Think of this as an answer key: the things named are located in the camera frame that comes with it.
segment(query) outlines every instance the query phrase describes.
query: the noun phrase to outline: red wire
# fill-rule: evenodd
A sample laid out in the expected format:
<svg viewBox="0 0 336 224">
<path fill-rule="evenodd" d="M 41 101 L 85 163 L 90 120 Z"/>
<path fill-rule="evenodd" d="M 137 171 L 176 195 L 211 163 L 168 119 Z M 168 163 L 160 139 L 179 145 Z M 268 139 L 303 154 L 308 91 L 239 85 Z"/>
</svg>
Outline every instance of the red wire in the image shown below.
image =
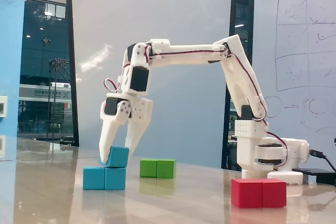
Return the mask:
<svg viewBox="0 0 336 224">
<path fill-rule="evenodd" d="M 112 81 L 111 79 L 107 78 L 104 81 L 104 86 L 105 86 L 105 88 L 107 88 L 108 91 L 113 92 L 112 90 L 109 89 L 109 87 L 107 87 L 107 84 L 106 84 L 107 81 L 109 81 L 113 85 L 113 87 L 114 87 L 114 89 L 116 91 L 118 90 L 117 85 L 114 83 L 114 81 Z"/>
<path fill-rule="evenodd" d="M 253 80 L 252 80 L 252 77 L 250 76 L 250 74 L 248 73 L 248 71 L 246 70 L 246 68 L 243 66 L 243 64 L 242 64 L 242 62 L 240 61 L 240 59 L 239 59 L 236 55 L 234 55 L 234 54 L 231 54 L 231 55 L 233 55 L 233 56 L 236 57 L 238 63 L 240 64 L 240 66 L 242 67 L 242 69 L 245 71 L 245 73 L 246 73 L 247 76 L 249 77 L 250 81 L 252 82 L 252 85 L 253 85 L 253 87 L 254 87 L 254 90 L 256 91 L 256 94 L 257 94 L 257 96 L 258 96 L 258 98 L 259 98 L 260 104 L 261 104 L 261 106 L 264 108 L 264 111 L 265 111 L 265 116 L 264 116 L 263 118 L 261 118 L 261 119 L 256 120 L 256 121 L 262 121 L 262 120 L 265 119 L 265 117 L 266 117 L 266 113 L 267 113 L 267 112 L 266 112 L 266 108 L 265 108 L 265 106 L 263 105 L 263 102 L 261 101 L 261 98 L 260 98 L 258 89 L 257 89 L 256 85 L 254 84 L 254 82 L 253 82 Z"/>
<path fill-rule="evenodd" d="M 219 51 L 214 51 L 214 50 L 194 50 L 194 51 L 184 51 L 184 52 L 162 52 L 160 54 L 153 54 L 153 56 L 157 55 L 183 55 L 183 54 L 192 54 L 194 52 L 226 52 L 228 49 L 225 50 L 219 50 Z"/>
<path fill-rule="evenodd" d="M 147 44 L 147 46 L 145 47 L 145 57 L 146 57 L 146 62 L 149 62 L 149 56 L 148 56 L 148 48 L 150 48 L 151 45 Z"/>
<path fill-rule="evenodd" d="M 279 141 L 285 146 L 286 151 L 287 151 L 287 153 L 286 153 L 286 159 L 285 159 L 284 163 L 282 163 L 281 165 L 277 165 L 278 167 L 284 166 L 285 163 L 287 162 L 287 159 L 288 159 L 288 147 L 287 147 L 286 142 L 285 142 L 284 140 L 282 140 L 281 138 L 279 138 L 279 137 L 278 137 L 276 134 L 274 134 L 274 133 L 271 133 L 271 132 L 266 132 L 266 133 L 267 133 L 268 135 L 271 135 L 271 136 L 275 137 L 277 140 L 279 140 Z"/>
</svg>

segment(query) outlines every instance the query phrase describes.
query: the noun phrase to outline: black cable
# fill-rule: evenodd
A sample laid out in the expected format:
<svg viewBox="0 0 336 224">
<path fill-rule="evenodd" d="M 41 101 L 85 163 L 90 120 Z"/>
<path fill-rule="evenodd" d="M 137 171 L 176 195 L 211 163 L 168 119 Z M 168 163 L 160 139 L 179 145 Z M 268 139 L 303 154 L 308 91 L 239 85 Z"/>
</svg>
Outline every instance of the black cable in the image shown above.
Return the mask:
<svg viewBox="0 0 336 224">
<path fill-rule="evenodd" d="M 336 168 L 332 165 L 332 163 L 329 161 L 329 159 L 327 158 L 327 156 L 325 156 L 323 154 L 323 152 L 319 152 L 319 151 L 316 151 L 316 150 L 310 150 L 309 151 L 309 154 L 313 157 L 318 157 L 318 158 L 323 158 L 325 159 L 325 161 L 328 162 L 328 164 L 330 165 L 330 167 L 334 170 L 334 172 L 336 172 Z"/>
</svg>

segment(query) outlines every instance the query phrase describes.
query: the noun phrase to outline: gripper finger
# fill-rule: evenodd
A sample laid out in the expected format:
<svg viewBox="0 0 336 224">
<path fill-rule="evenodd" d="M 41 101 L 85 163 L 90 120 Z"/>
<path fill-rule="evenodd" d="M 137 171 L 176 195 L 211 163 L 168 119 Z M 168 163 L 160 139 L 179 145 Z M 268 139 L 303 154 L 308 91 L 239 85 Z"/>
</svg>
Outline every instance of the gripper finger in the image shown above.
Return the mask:
<svg viewBox="0 0 336 224">
<path fill-rule="evenodd" d="M 131 111 L 130 103 L 128 101 L 121 101 L 117 104 L 117 111 L 115 115 L 106 114 L 104 110 L 105 105 L 105 102 L 103 102 L 101 107 L 103 127 L 99 141 L 100 159 L 103 163 L 106 163 L 109 158 L 110 149 L 119 126 L 127 122 Z"/>
</svg>

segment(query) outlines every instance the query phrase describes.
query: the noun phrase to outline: grid drawing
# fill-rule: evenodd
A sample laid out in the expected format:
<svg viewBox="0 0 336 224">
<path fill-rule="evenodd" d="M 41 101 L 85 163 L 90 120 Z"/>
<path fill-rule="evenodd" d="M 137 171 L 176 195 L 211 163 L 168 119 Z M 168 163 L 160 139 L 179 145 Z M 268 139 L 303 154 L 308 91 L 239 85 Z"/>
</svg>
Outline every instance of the grid drawing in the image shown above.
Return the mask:
<svg viewBox="0 0 336 224">
<path fill-rule="evenodd" d="M 336 0 L 278 0 L 277 91 L 336 88 Z"/>
</svg>

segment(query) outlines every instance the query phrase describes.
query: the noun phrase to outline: stacked blue cubes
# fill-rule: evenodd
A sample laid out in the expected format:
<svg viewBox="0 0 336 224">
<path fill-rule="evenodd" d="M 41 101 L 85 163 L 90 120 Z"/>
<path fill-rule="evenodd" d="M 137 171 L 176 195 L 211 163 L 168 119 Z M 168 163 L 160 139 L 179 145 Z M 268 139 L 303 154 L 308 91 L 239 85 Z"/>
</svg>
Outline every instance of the stacked blue cubes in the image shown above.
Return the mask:
<svg viewBox="0 0 336 224">
<path fill-rule="evenodd" d="M 125 190 L 129 149 L 111 147 L 110 155 L 102 167 L 84 167 L 83 190 Z"/>
</svg>

